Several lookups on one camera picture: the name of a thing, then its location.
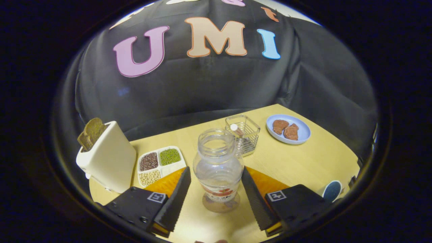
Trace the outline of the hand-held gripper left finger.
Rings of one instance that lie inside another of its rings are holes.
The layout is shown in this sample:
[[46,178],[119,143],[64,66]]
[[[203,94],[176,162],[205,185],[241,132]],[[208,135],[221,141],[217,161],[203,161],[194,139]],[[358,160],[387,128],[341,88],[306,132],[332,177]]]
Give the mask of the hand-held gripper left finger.
[[186,166],[144,189],[127,189],[102,210],[129,228],[168,237],[179,219],[190,182],[190,168]]

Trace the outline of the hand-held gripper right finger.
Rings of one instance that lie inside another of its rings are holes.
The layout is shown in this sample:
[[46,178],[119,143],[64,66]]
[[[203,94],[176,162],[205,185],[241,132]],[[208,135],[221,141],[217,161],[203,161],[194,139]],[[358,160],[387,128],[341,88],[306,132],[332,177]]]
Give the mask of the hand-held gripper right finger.
[[242,183],[259,229],[268,237],[304,228],[332,206],[306,186],[288,186],[245,166]]

